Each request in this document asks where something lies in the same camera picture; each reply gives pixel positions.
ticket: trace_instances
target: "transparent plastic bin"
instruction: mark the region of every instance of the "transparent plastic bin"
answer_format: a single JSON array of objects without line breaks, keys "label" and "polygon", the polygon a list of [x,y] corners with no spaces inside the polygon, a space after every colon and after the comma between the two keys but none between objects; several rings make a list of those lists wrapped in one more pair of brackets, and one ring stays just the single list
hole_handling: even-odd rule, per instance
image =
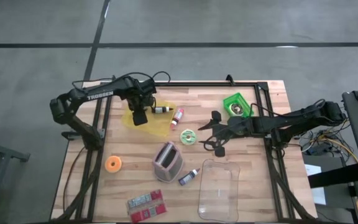
[{"label": "transparent plastic bin", "polygon": [[235,162],[204,161],[198,204],[200,218],[225,223],[237,221],[239,174],[240,167]]}]

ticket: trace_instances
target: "glue bottle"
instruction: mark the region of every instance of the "glue bottle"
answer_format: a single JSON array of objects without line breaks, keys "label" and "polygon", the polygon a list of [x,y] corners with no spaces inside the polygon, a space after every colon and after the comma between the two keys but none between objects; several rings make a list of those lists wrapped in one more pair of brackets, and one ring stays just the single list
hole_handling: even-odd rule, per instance
[{"label": "glue bottle", "polygon": [[156,106],[152,108],[152,113],[166,113],[173,110],[173,108],[170,108],[169,106]]},{"label": "glue bottle", "polygon": [[175,127],[178,124],[178,122],[179,122],[180,118],[183,116],[184,112],[185,111],[181,108],[179,108],[177,110],[177,113],[174,115],[174,117],[172,118],[172,121],[171,121],[171,129],[173,129],[173,127]]},{"label": "glue bottle", "polygon": [[186,176],[179,179],[179,184],[182,186],[187,184],[189,181],[193,180],[196,177],[199,171],[200,168],[190,171]]}]

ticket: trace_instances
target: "wooden tabletop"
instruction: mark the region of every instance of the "wooden tabletop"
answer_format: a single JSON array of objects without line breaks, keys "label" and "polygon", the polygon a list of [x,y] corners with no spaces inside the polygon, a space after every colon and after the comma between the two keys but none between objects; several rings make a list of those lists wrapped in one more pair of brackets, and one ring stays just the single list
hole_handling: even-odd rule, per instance
[{"label": "wooden tabletop", "polygon": [[[290,112],[284,82],[267,82],[274,112]],[[220,111],[222,120],[227,121],[229,116],[223,108],[222,101],[224,98],[237,92],[241,93],[248,104],[256,103],[253,87],[157,88],[157,94],[155,95],[157,100],[172,102],[185,110],[177,130],[170,132],[165,138],[125,127],[122,124],[121,118],[127,108],[127,102],[121,101],[118,97],[113,97],[102,163],[104,164],[109,156],[119,156],[122,159],[122,169],[118,173],[111,174],[102,167],[93,221],[129,222],[126,202],[131,198],[161,189],[168,212],[157,215],[147,221],[206,222],[206,220],[202,220],[198,216],[201,175],[198,175],[185,186],[180,186],[177,181],[170,184],[163,183],[158,181],[154,176],[152,159],[167,141],[175,143],[185,160],[185,165],[179,177],[187,174],[190,170],[201,168],[206,159],[231,161],[240,166],[237,206],[239,214],[238,222],[277,221],[263,139],[232,139],[225,145],[226,156],[222,158],[214,157],[212,152],[205,151],[200,143],[186,146],[179,140],[180,133],[185,129],[194,130],[198,140],[207,139],[211,135],[211,130],[197,131],[197,129],[208,123],[209,119],[211,119],[211,111],[213,110]],[[91,124],[95,106],[96,101],[84,103],[76,115],[84,122]],[[103,116],[100,117],[99,127],[101,127],[102,118]],[[82,147],[82,140],[71,141],[68,145],[67,156],[53,206],[52,218],[62,214],[63,188],[68,171]],[[66,206],[73,200],[80,189],[85,155],[84,151],[73,169],[67,187]],[[299,147],[287,147],[285,149],[284,161],[291,191],[302,206],[311,215],[317,217]],[[90,190],[85,198],[84,214],[88,210],[89,192]],[[282,192],[280,192],[280,198],[285,210]]]}]

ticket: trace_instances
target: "orange tape roll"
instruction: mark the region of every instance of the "orange tape roll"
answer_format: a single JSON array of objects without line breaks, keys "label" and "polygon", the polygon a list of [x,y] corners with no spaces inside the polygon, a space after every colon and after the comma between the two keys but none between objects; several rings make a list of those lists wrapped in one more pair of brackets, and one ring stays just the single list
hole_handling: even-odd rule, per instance
[{"label": "orange tape roll", "polygon": [[118,156],[110,156],[104,163],[104,168],[110,173],[118,172],[121,169],[122,162]]}]

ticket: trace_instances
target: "concrete floor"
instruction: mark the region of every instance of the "concrete floor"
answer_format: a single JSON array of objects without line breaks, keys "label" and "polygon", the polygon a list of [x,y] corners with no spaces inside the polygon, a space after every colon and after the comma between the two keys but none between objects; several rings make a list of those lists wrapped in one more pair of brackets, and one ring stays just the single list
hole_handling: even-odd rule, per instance
[{"label": "concrete floor", "polygon": [[[0,0],[0,43],[91,43],[103,0]],[[112,0],[101,42],[358,42],[358,0]],[[67,141],[48,107],[81,80],[90,49],[0,49],[0,144],[13,162],[0,223],[47,221]],[[168,71],[173,80],[284,80],[291,108],[358,90],[358,47],[99,49],[91,78]],[[356,148],[351,130],[343,132]],[[351,222],[348,214],[327,217]]]}]

